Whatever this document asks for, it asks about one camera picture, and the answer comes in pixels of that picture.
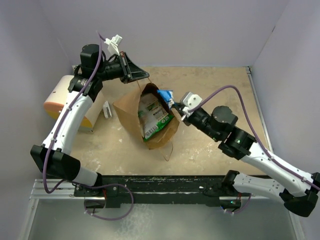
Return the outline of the brown paper bag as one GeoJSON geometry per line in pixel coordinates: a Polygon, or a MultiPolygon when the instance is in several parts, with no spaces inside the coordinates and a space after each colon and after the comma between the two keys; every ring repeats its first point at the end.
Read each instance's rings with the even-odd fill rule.
{"type": "Polygon", "coordinates": [[[180,125],[151,80],[137,83],[137,88],[113,102],[122,127],[149,150],[158,150],[164,160],[170,160],[174,150],[173,136],[180,125]]]}

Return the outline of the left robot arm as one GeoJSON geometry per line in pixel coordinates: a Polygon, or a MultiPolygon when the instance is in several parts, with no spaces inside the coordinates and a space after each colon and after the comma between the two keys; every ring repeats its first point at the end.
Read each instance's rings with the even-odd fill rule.
{"type": "Polygon", "coordinates": [[[35,164],[47,177],[85,185],[91,196],[103,191],[98,173],[85,168],[72,157],[71,149],[78,129],[103,88],[103,82],[120,79],[124,84],[146,79],[150,75],[135,65],[124,51],[106,58],[98,44],[87,44],[80,53],[80,65],[71,77],[65,104],[47,138],[30,150],[35,164]]]}

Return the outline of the blue snack packet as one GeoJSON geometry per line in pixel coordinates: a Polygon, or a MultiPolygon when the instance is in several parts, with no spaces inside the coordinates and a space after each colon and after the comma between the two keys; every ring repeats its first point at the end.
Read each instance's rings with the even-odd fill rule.
{"type": "Polygon", "coordinates": [[[172,90],[165,90],[165,89],[158,89],[157,93],[162,97],[165,101],[166,105],[169,109],[175,104],[173,91],[172,90]]]}

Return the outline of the green white snack packet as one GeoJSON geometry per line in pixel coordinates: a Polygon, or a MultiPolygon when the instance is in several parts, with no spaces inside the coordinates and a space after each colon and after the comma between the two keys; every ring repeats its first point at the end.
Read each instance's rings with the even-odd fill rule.
{"type": "Polygon", "coordinates": [[[152,93],[140,96],[137,114],[140,132],[145,142],[161,131],[174,117],[152,93]]]}

